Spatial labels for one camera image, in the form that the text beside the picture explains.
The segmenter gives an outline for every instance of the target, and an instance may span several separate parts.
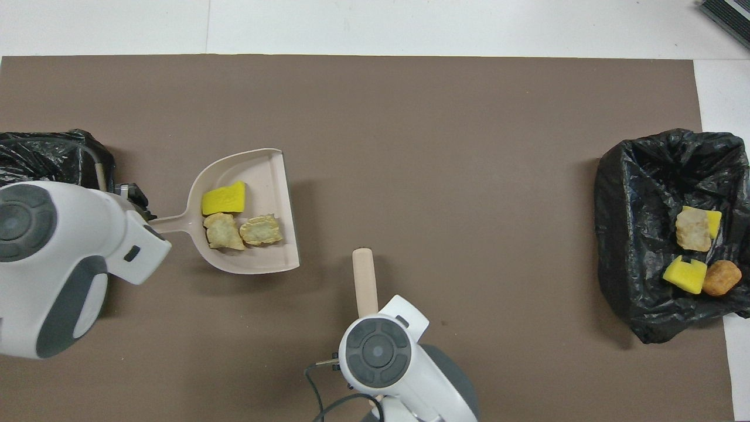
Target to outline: dustpan handle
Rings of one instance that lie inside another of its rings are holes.
[[[175,231],[187,232],[188,227],[186,226],[183,217],[184,215],[164,217],[162,219],[151,220],[148,223],[159,234],[172,233]]]

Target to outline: white floor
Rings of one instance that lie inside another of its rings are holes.
[[[356,54],[692,59],[703,129],[750,139],[750,50],[693,0],[0,0],[0,57]],[[750,320],[724,320],[750,420]]]

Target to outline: black object in corner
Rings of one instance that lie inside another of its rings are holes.
[[[624,140],[601,158],[594,185],[598,280],[612,310],[643,343],[662,343],[699,321],[750,317],[750,203],[742,139],[674,129]],[[677,244],[683,206],[721,211],[708,252]],[[690,294],[662,279],[678,255],[742,270],[723,297]]]
[[[706,0],[700,11],[750,48],[750,0]]]
[[[90,133],[81,129],[59,133],[0,133],[0,186],[52,180],[98,189],[94,159],[87,149],[101,160],[107,190],[113,191],[114,157]]]

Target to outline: gray joint cap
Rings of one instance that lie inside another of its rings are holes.
[[[0,189],[0,262],[28,258],[55,233],[57,211],[46,189],[10,185]]]
[[[360,321],[346,338],[346,362],[359,382],[383,388],[404,376],[412,357],[404,329],[385,318]]]

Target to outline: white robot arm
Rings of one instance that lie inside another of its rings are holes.
[[[469,379],[438,348],[417,343],[429,325],[401,296],[375,315],[354,321],[339,344],[344,378],[362,393],[383,396],[388,422],[476,422]],[[377,410],[363,422],[376,421]]]
[[[107,273],[139,285],[170,248],[118,195],[60,182],[0,188],[0,354],[70,347],[98,317]]]

